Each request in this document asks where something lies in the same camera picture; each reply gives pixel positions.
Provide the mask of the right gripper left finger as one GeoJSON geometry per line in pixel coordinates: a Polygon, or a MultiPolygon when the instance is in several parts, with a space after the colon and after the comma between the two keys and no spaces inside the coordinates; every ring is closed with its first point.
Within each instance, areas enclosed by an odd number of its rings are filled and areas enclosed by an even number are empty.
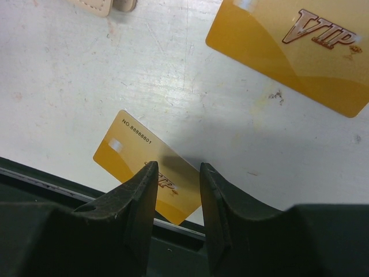
{"type": "Polygon", "coordinates": [[[110,192],[42,173],[11,160],[1,177],[81,200],[54,202],[1,193],[2,276],[144,276],[155,217],[159,165],[148,162],[110,192]]]}

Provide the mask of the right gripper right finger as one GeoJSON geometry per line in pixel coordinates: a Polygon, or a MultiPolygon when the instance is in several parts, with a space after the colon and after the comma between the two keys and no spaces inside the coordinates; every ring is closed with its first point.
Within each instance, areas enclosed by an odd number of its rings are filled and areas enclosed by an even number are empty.
{"type": "Polygon", "coordinates": [[[199,172],[212,276],[367,276],[368,206],[298,204],[280,211],[199,172]]]}

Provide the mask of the beige leather card holder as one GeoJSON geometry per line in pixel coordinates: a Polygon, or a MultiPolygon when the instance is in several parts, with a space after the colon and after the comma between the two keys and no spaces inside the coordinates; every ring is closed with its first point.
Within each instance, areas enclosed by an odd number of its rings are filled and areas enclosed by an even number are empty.
{"type": "Polygon", "coordinates": [[[107,17],[112,9],[124,13],[131,12],[137,0],[70,0],[69,2],[98,17],[107,17]]]}

